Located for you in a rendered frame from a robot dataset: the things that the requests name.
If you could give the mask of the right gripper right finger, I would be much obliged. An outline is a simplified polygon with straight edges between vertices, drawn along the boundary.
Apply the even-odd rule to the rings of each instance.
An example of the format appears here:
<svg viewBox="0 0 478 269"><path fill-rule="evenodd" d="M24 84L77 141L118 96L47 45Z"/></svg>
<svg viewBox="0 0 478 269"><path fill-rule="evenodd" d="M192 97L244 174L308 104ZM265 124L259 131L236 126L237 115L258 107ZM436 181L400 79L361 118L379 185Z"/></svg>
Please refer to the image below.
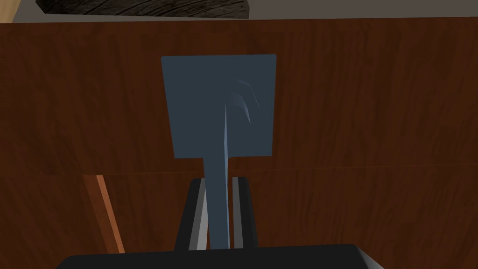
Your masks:
<svg viewBox="0 0 478 269"><path fill-rule="evenodd" d="M258 237L249 180L232 178L232 248L257 248Z"/></svg>

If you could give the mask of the dark wooden block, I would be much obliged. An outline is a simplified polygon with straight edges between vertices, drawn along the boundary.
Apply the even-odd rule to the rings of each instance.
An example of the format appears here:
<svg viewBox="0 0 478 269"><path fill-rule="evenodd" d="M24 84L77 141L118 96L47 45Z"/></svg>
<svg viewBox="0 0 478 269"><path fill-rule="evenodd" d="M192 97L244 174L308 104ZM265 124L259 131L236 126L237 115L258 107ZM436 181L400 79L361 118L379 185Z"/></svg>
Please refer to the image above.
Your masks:
<svg viewBox="0 0 478 269"><path fill-rule="evenodd" d="M35 0L45 14L248 19L248 0Z"/></svg>

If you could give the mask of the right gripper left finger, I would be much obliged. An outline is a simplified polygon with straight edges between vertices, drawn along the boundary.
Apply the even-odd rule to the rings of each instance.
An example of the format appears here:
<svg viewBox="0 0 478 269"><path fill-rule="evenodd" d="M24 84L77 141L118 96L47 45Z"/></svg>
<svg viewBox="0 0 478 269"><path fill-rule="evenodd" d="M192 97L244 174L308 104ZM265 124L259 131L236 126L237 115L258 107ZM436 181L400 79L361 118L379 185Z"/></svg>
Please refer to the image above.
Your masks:
<svg viewBox="0 0 478 269"><path fill-rule="evenodd" d="M206 250L207 238L208 212L205 183L203 178L194 178L188 189L174 250Z"/></svg>

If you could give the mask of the dark blue spatula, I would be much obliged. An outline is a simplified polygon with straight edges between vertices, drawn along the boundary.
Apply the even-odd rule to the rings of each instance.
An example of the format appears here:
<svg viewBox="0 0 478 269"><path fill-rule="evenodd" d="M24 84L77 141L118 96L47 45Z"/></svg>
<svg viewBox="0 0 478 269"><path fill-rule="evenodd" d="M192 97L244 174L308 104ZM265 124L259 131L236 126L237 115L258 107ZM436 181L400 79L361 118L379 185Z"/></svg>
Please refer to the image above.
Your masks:
<svg viewBox="0 0 478 269"><path fill-rule="evenodd" d="M210 246L227 249L228 159L272 154L275 54L161 57L175 158L202 158Z"/></svg>

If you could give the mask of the brown wooden table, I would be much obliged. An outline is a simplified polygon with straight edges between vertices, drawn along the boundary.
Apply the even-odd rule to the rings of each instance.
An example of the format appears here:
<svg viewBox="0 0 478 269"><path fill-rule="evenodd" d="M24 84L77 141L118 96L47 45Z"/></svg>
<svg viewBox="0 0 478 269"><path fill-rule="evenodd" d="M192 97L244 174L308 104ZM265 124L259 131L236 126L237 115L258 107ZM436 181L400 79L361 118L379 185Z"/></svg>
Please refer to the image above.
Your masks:
<svg viewBox="0 0 478 269"><path fill-rule="evenodd" d="M271 156L235 157L261 247L478 269L478 17L0 24L0 269L171 251L160 58L275 54Z"/></svg>

